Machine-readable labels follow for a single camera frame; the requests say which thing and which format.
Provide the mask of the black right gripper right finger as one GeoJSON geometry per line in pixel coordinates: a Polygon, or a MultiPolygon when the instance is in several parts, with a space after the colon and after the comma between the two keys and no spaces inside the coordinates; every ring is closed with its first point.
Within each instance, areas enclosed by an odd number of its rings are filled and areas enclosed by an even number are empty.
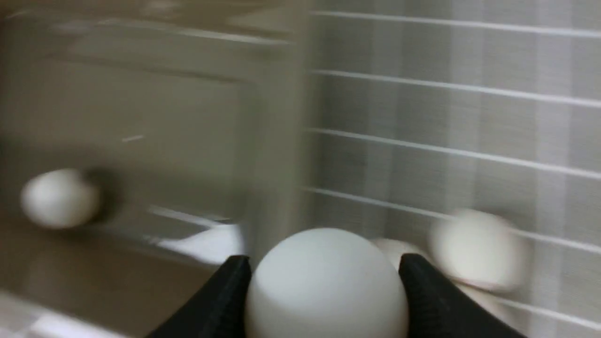
{"type": "Polygon", "coordinates": [[[523,338],[423,255],[402,255],[398,274],[408,299],[408,338],[523,338]]]}

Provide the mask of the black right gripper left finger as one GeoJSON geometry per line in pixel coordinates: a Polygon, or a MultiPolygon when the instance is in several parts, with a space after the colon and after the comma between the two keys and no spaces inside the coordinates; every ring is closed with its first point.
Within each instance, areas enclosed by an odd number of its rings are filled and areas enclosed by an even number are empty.
{"type": "Polygon", "coordinates": [[[232,255],[204,286],[148,338],[245,338],[251,277],[247,255],[232,255]]]}

